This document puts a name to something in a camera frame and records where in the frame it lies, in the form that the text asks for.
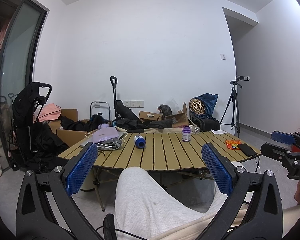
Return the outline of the pile of black clothes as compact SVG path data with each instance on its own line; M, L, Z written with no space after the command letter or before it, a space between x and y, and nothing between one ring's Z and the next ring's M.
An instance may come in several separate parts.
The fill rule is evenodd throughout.
M99 129L102 124L110 124L109 120L103 118L102 113L98 113L93 115L92 119L88 121L74 121L72 119L67 118L66 116L60 116L58 120L61 121L61 127L64 130L70 131L81 131L81 132L90 132L95 129ZM116 127L125 129L128 132L133 131L141 131L142 129L154 128L154 129L165 129L172 128L173 121L171 119L168 120L159 120L159 121L141 121L132 120L128 118L121 118L119 120L114 121L114 125Z

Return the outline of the white paper note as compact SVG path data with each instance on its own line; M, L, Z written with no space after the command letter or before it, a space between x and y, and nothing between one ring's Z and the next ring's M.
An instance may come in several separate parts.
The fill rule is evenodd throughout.
M227 132L226 131L224 131L224 130L211 130L211 132L213 133L213 134L226 134Z

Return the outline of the black smartphone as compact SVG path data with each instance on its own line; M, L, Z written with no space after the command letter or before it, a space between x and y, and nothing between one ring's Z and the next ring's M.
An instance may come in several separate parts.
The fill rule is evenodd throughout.
M248 144L238 144L238 148L247 156L253 157L257 155L257 152L254 151Z

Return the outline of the black baby stroller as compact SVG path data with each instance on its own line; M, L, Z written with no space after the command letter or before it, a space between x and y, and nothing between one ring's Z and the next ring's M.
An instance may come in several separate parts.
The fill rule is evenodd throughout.
M40 122L34 116L37 108L47 103L51 92L50 84L32 82L13 99L9 134L12 168L46 173L68 162L58 155L69 146L52 132L46 121Z

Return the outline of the dark blue cloth bag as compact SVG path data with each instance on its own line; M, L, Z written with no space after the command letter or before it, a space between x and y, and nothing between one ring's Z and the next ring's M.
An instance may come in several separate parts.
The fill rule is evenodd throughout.
M201 118L212 118L213 111L215 109L215 106L216 106L216 103L218 100L218 94L205 93L200 96L196 96L194 98L197 98L200 101L202 101L205 106L205 113L202 115L197 115L197 116L199 116Z

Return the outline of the black camcorder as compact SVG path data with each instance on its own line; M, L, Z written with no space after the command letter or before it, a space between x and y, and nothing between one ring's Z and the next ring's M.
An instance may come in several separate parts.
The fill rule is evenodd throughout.
M249 81L249 76L236 76L236 81Z

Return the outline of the black tripod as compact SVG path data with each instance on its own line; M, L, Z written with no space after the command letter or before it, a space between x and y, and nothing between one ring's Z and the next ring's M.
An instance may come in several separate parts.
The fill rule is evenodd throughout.
M221 117L221 121L219 122L220 125L226 125L230 126L233 130L236 129L237 137L240 138L241 133L241 127L240 127L240 120L239 120L239 105L238 105L238 95L237 95L237 87L242 88L242 86L238 83L239 79L236 77L235 80L232 80L230 82L230 85L232 85L231 94L228 100L228 103L226 104L225 111ZM227 113L227 110L230 106L230 103L232 102L232 117L231 122L229 124L226 124L223 122L223 119L225 117L225 114Z

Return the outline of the lilac hot water bottle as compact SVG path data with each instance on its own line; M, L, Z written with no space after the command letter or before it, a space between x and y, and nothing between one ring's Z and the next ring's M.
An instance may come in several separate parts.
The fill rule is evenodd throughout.
M112 126L101 126L96 132L92 135L92 142L99 143L106 140L114 139L119 136L119 133L115 127Z

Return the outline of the purple supplement bottle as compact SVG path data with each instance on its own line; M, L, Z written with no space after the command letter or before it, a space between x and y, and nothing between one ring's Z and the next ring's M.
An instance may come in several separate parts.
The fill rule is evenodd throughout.
M191 129L189 126L184 126L181 132L181 140L184 142L191 141Z

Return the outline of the person's leg grey sweatpants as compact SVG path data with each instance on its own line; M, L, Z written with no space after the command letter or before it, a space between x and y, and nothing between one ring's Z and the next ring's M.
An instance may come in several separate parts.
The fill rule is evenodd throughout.
M168 194L147 171L129 167L119 176L114 225L117 239L195 239L227 199L213 184L213 201L204 213Z

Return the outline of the open cardboard box right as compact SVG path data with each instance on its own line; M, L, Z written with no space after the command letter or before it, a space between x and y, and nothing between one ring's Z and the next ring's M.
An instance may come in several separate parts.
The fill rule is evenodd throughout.
M170 120L172 122L173 128L182 128L184 126L189 126L186 103L183 103L183 109L177 114L165 116L164 119Z

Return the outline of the woven rattan ball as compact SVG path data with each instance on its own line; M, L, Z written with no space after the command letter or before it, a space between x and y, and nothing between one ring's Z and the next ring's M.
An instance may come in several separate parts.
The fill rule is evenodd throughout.
M202 115L205 113L204 103L197 98L192 98L189 101L189 110L196 115Z

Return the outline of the silver laptop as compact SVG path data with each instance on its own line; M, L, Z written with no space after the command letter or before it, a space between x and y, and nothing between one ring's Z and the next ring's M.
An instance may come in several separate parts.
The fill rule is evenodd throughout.
M123 141L125 135L126 135L126 133L124 133L124 132L119 132L119 136L117 137L117 139ZM83 147L84 147L87 143L89 143L89 142L92 142L92 137L90 137L90 138L86 139L85 141L83 141L83 142L80 144L80 147L83 148Z

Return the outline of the yellow slatted folding table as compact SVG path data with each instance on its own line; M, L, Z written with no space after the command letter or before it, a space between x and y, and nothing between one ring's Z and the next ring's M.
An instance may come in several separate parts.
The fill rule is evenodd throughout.
M193 134L189 142L181 139L181 133L143 133L146 146L138 149L134 143L134 133L125 135L122 145L107 151L101 149L86 179L87 184L99 194L99 178L102 172L111 175L109 181L118 180L121 171L128 167L140 167L148 172L155 172L159 176L165 173L179 174L180 183L193 178L211 179L205 163L202 160L201 150L206 143L211 143L216 150L230 161L243 163L251 157L241 150L229 149L228 140L237 140L230 133L214 134L213 132L200 132Z

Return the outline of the large cardboard box left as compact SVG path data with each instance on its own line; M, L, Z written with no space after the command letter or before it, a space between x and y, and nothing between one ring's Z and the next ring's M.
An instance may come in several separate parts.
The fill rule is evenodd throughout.
M78 110L77 109L62 109L61 112L62 116L66 116L69 119L72 119L74 121L80 121L78 119ZM72 146L75 143L79 142L82 139L86 139L88 136L88 133L94 132L97 129L90 131L90 132L81 132L81 131L70 131L70 130L64 130L61 127L61 121L55 120L55 121L49 121L48 122L52 132L57 135L64 143L66 143L68 146Z

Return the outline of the pink backpack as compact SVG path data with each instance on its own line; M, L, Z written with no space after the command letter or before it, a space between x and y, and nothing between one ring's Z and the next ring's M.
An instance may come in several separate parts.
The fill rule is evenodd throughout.
M55 121L59 118L61 112L61 107L55 105L54 103L46 104L40 107L38 111L35 111L33 122Z

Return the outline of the blue supplement bottle white label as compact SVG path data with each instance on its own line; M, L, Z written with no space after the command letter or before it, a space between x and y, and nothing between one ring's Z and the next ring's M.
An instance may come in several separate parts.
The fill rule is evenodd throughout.
M141 135L136 135L134 137L134 143L135 143L136 148L138 148L138 149L143 149L146 146L145 138Z

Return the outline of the clear plastic wrapper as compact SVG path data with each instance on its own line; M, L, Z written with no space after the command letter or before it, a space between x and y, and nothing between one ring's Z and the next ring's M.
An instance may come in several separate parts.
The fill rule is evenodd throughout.
M198 126L190 125L190 130L192 134L199 134L201 132Z

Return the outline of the black framed glass door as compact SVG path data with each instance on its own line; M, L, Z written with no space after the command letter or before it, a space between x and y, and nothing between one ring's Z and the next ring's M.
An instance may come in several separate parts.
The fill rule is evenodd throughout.
M47 11L31 0L0 0L0 140L8 153L12 103L32 81Z

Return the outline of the grey knitted hat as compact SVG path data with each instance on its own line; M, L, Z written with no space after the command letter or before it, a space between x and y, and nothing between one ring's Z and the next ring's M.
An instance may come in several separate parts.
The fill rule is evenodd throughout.
M168 106L168 105L160 104L157 107L157 110L161 113L162 116L172 115L172 110L171 110L170 106Z

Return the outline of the black suitcase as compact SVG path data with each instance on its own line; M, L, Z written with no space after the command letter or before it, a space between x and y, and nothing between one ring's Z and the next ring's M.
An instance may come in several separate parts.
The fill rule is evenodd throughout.
M195 114L190 114L190 120L197 125L202 132L220 130L221 128L219 121L214 118L201 118Z

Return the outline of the grey power adapter pouch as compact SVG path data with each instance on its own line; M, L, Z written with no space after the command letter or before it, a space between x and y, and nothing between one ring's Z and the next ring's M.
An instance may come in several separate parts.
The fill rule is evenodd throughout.
M113 138L113 139L105 140L102 142L98 142L97 147L100 150L112 151L112 150L117 150L118 148L120 148L122 143L123 143L122 140Z

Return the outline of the silver folding chair frame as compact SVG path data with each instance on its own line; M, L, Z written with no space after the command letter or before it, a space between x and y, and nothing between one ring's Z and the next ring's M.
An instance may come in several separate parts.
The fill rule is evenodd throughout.
M92 119L94 115L101 113L102 118L106 120L111 120L111 107L109 103L104 101L93 101L90 103L90 118Z

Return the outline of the orange snack packet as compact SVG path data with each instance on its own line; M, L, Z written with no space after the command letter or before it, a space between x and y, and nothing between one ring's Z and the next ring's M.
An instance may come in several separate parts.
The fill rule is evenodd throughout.
M225 144L228 149L237 150L239 149L239 145L241 144L240 140L226 140Z

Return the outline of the white wall socket strip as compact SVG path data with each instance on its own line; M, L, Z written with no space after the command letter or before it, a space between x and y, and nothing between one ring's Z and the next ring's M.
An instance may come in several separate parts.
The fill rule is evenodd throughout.
M123 105L129 108L143 108L144 103L143 100L123 100Z

